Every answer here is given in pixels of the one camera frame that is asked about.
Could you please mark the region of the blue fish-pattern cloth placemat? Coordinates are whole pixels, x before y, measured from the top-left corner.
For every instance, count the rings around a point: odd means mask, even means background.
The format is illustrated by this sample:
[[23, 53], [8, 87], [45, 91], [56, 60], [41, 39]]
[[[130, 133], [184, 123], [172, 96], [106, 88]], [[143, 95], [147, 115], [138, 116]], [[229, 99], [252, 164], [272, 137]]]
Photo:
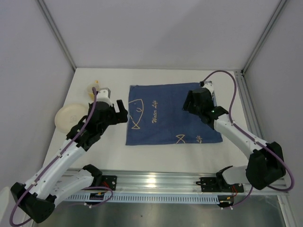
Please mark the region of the blue fish-pattern cloth placemat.
[[182, 109], [196, 88], [198, 83], [131, 85], [126, 145], [221, 143], [220, 133]]

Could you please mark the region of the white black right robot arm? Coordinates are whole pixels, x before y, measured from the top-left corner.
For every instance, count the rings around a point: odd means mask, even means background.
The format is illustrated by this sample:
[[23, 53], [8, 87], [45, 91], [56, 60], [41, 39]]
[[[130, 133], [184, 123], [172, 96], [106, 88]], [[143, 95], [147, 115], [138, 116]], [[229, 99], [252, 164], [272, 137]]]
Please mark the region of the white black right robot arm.
[[214, 105], [211, 91], [206, 87], [190, 90], [183, 110], [198, 116], [204, 124], [225, 136], [248, 159], [245, 166], [228, 166], [216, 173], [215, 185], [220, 191], [227, 191], [237, 183], [262, 190], [285, 176], [281, 146], [241, 129], [227, 110]]

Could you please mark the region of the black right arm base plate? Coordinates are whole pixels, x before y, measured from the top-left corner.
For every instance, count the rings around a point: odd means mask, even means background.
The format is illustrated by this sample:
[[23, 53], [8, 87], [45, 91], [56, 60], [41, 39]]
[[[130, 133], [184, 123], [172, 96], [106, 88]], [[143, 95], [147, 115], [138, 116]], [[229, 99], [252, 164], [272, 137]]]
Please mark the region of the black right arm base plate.
[[224, 180], [217, 177], [200, 177], [196, 185], [201, 187], [202, 192], [244, 192], [243, 185], [227, 184]]

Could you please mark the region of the cream round plate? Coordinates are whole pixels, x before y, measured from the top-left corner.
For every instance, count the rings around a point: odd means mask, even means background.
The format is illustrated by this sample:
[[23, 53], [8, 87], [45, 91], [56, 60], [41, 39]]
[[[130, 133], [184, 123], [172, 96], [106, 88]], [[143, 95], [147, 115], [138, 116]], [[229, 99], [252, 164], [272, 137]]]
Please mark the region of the cream round plate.
[[84, 104], [72, 103], [64, 105], [55, 116], [55, 126], [60, 132], [68, 133], [87, 113], [88, 107]]

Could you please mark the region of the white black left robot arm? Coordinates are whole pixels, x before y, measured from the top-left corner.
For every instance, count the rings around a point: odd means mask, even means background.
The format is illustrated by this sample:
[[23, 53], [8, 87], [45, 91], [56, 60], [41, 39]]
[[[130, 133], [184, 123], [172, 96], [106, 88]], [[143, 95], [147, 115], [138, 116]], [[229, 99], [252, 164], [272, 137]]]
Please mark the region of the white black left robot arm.
[[89, 104], [88, 115], [83, 116], [66, 136], [63, 145], [53, 159], [25, 183], [16, 182], [10, 189], [16, 202], [13, 210], [22, 209], [29, 219], [41, 223], [66, 198], [81, 190], [112, 192], [102, 182], [102, 172], [89, 164], [68, 180], [60, 181], [62, 175], [92, 145], [98, 142], [110, 125], [126, 123], [128, 111], [123, 101], [117, 100], [119, 111], [104, 101]]

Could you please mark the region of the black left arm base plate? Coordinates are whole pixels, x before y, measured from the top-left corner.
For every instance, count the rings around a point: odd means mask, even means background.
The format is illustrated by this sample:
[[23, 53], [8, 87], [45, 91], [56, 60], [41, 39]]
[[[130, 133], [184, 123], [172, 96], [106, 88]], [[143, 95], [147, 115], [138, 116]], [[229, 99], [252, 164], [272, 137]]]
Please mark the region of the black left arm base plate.
[[94, 186], [103, 186], [115, 191], [117, 185], [117, 176], [115, 175], [102, 175], [96, 179]]

